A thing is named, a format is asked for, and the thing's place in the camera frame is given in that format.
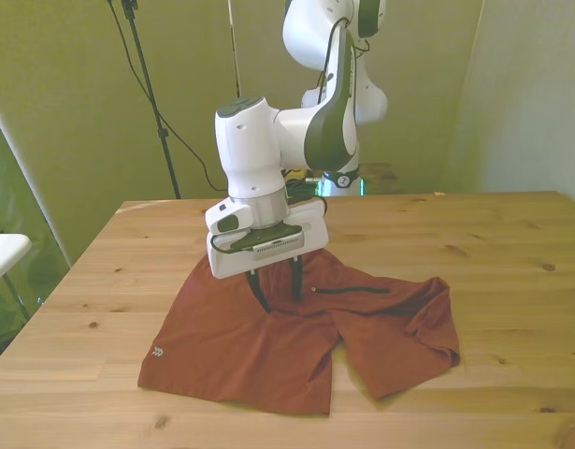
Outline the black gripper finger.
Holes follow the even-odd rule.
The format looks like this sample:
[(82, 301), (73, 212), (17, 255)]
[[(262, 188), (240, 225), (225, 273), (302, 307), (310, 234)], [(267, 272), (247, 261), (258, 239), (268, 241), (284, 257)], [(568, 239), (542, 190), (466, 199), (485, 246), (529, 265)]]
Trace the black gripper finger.
[(263, 289), (261, 288), (259, 274), (257, 272), (247, 272), (246, 278), (250, 286), (250, 289), (252, 290), (252, 293), (257, 299), (258, 303), (261, 305), (261, 307), (264, 309), (266, 313), (271, 313), (272, 308), (267, 302)]
[(292, 296), (294, 301), (300, 301), (303, 289), (303, 258), (301, 255), (290, 259)]

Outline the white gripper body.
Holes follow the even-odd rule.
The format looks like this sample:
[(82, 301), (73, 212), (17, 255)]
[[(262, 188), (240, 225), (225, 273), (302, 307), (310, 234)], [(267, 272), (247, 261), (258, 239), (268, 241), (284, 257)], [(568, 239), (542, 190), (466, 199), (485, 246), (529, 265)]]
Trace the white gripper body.
[(283, 221), (267, 228), (209, 232), (207, 251), (213, 276), (228, 278), (324, 248), (328, 243), (324, 214), (325, 202), (314, 198), (290, 208)]

